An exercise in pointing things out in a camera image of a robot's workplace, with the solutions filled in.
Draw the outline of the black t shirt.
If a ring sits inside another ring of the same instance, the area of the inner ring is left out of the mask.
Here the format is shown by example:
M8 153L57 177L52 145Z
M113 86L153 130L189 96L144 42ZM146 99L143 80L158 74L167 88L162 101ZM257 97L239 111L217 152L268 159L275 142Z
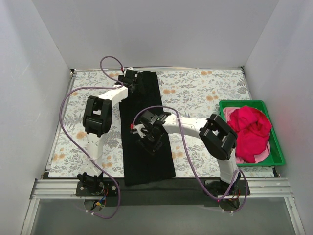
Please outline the black t shirt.
M150 154L132 134L130 125L137 113L147 107L162 105L158 77L155 72L143 73L144 94L130 94L119 103L123 149L124 182L127 186L166 180L176 176L172 151L167 134L161 138L162 146Z

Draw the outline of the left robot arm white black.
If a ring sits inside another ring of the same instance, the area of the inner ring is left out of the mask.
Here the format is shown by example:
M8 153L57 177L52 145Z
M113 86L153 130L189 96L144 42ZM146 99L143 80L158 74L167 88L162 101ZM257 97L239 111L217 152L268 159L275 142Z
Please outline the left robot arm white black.
M94 196L100 195L104 190L104 184L98 177L103 177L103 172L98 169L101 166L105 134L112 125L113 107L132 95L145 94L143 73L127 68L118 81L109 90L98 96L89 96L83 116L83 126L87 134L87 153L89 161L82 174L77 177L80 181L91 180L87 184L87 190Z

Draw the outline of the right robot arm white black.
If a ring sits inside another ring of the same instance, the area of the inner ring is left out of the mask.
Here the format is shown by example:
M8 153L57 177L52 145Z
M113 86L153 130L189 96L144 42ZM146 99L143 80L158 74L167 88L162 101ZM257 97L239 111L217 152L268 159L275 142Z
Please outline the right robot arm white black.
M139 124L131 124L131 132L140 136L138 144L150 154L162 147L161 138L166 134L184 134L202 140L209 154L217 159L222 191L231 195L239 189L239 171L234 156L237 134L220 116L182 118L169 112L157 115L146 110L140 116Z

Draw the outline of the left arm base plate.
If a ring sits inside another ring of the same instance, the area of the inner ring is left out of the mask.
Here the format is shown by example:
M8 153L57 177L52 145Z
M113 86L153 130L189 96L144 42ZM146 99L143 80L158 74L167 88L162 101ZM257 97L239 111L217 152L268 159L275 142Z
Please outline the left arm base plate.
M118 190L113 180L104 178L101 173L99 176L89 176L86 173L78 174L79 180L76 187L76 196L79 197L96 197L108 196L117 197Z

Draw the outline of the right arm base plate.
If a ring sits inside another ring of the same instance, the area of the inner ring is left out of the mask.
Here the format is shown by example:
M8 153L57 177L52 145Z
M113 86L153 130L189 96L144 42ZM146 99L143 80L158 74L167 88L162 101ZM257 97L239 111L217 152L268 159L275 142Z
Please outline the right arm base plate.
M215 197L221 197L228 189L229 184L223 182L220 178L209 178L203 180L205 188ZM239 196L250 195L250 189L246 186L246 181L243 178L237 179L226 198L236 198Z

